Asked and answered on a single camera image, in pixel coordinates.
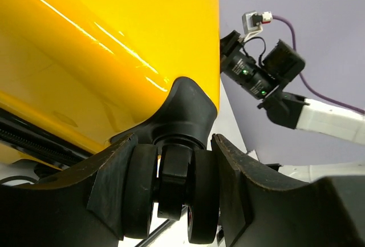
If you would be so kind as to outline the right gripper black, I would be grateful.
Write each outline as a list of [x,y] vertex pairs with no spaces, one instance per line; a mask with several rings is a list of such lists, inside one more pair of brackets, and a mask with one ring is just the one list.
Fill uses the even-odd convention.
[[233,30],[220,39],[220,72],[231,78],[254,98],[266,98],[279,82],[259,65],[244,48],[240,33]]

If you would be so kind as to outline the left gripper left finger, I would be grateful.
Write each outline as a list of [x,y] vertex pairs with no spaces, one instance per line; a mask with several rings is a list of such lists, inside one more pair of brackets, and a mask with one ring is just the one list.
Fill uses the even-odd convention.
[[118,246],[136,144],[129,134],[37,184],[1,186],[1,246]]

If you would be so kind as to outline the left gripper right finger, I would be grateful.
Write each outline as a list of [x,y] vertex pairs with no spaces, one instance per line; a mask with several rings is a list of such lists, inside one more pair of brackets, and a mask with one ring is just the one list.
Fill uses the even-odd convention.
[[364,177],[288,177],[211,139],[220,173],[221,223],[227,246],[363,246]]

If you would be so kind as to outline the yellow hard-shell suitcase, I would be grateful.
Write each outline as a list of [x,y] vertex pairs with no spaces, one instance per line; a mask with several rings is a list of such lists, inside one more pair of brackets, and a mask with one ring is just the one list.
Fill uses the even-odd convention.
[[1,162],[30,160],[37,184],[134,134],[124,238],[186,208],[189,242],[210,244],[219,24],[219,0],[1,0]]

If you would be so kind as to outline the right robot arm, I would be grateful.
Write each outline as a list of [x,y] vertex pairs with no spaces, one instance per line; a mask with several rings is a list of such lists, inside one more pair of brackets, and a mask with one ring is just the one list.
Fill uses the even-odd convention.
[[220,40],[220,69],[245,92],[236,112],[243,140],[261,160],[282,163],[332,159],[345,142],[364,145],[364,112],[341,103],[326,104],[286,92],[305,61],[283,41],[255,60],[248,39],[236,31]]

